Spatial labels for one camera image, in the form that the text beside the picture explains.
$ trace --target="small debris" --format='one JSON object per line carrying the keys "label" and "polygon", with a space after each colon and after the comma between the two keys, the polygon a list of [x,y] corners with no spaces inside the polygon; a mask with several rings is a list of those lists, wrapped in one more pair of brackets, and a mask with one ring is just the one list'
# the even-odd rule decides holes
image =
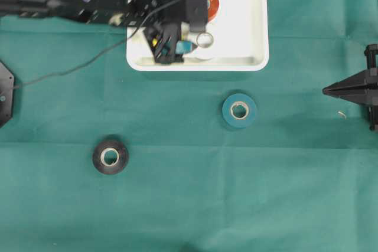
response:
{"label": "small debris", "polygon": [[347,118],[347,116],[345,115],[345,113],[343,113],[343,112],[337,112],[337,113],[340,114],[340,116],[342,116],[344,119]]}

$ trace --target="green cloth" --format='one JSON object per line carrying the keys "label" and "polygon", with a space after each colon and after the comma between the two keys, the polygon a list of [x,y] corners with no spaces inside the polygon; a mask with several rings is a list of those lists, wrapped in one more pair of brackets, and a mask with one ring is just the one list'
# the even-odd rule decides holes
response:
{"label": "green cloth", "polygon": [[[16,91],[0,130],[0,250],[376,251],[378,137],[365,109],[321,89],[366,68],[378,0],[268,2],[262,71],[142,73],[123,46]],[[23,82],[124,36],[5,17],[0,58]],[[259,108],[245,130],[221,116],[235,92]],[[92,165],[108,135],[130,153],[115,176]]]}

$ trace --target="black tape roll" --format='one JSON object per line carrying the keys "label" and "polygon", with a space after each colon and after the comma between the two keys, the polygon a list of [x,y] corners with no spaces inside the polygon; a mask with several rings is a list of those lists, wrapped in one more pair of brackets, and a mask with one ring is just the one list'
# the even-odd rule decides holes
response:
{"label": "black tape roll", "polygon": [[[114,152],[116,160],[113,163],[106,162],[106,153]],[[117,174],[127,165],[129,153],[123,143],[117,140],[105,140],[100,143],[93,152],[92,161],[94,167],[103,174]]]}

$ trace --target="tape roll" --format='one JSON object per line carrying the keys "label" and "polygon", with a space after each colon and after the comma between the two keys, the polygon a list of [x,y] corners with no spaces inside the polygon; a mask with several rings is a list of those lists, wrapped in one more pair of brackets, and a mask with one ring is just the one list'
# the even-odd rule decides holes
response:
{"label": "tape roll", "polygon": [[[108,153],[112,154],[111,158],[107,158]],[[94,150],[92,161],[99,172],[107,175],[117,174],[127,165],[129,153],[120,141],[105,140]]]}
{"label": "tape roll", "polygon": [[235,128],[246,128],[256,119],[256,103],[246,94],[233,94],[223,103],[223,118]]}
{"label": "tape roll", "polygon": [[216,17],[218,9],[219,0],[207,0],[207,17],[209,22]]}

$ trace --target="blue tape roll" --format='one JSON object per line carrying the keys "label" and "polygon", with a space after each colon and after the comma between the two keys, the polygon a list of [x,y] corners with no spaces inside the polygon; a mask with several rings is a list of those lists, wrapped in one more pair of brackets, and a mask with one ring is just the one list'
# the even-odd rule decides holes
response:
{"label": "blue tape roll", "polygon": [[[237,117],[234,108],[242,106],[245,109],[243,117]],[[233,94],[223,103],[222,113],[225,121],[235,128],[246,128],[252,124],[257,115],[256,103],[246,94]]]}

